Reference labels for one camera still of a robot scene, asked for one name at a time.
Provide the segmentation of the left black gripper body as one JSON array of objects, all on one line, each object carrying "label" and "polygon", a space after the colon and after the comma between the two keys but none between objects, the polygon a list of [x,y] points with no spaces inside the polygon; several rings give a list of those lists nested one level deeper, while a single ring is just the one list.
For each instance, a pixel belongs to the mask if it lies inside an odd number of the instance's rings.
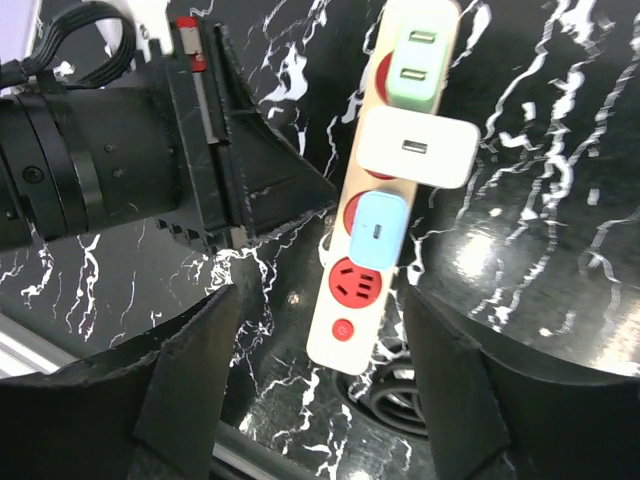
[{"label": "left black gripper body", "polygon": [[1,101],[1,246],[152,219],[194,250],[232,245],[235,165],[218,29],[176,24],[111,81],[40,69]]}]

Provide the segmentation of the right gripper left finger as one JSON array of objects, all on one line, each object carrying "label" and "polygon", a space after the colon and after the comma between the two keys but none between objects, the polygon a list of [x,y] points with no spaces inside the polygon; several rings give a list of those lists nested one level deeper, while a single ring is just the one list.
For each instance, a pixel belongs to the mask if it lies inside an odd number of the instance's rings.
[{"label": "right gripper left finger", "polygon": [[2,478],[208,478],[238,317],[227,286],[55,373],[2,380]]}]

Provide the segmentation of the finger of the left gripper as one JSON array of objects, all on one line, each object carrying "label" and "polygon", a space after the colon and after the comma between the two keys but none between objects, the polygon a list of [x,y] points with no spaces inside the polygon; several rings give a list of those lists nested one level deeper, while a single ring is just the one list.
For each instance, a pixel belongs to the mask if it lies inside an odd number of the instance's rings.
[{"label": "finger of the left gripper", "polygon": [[331,208],[336,189],[274,128],[246,81],[229,29],[212,26],[212,60],[230,166],[239,174],[241,227],[248,244],[286,231]]}]

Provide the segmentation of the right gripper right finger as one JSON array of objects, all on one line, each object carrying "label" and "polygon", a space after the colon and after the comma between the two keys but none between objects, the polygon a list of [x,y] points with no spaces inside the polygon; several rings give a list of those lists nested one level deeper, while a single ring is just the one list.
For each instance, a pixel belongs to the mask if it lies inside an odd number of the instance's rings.
[{"label": "right gripper right finger", "polygon": [[404,325],[439,478],[638,478],[638,378],[538,351],[416,288]]}]

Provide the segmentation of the blue usb charger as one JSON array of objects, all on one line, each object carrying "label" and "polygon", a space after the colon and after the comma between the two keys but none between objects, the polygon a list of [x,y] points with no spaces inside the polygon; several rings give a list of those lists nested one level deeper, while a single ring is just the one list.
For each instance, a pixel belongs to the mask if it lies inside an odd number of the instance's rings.
[{"label": "blue usb charger", "polygon": [[349,258],[357,266],[375,271],[393,267],[399,257],[408,224],[407,201],[392,192],[364,193],[356,207]]}]

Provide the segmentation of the beige red power strip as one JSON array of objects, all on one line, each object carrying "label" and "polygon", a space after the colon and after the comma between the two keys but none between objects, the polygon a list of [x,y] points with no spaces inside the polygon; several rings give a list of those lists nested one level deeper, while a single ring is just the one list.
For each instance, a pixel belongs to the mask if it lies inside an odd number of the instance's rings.
[{"label": "beige red power strip", "polygon": [[318,365],[367,369],[417,187],[451,185],[427,165],[459,17],[455,1],[384,7],[306,344]]}]

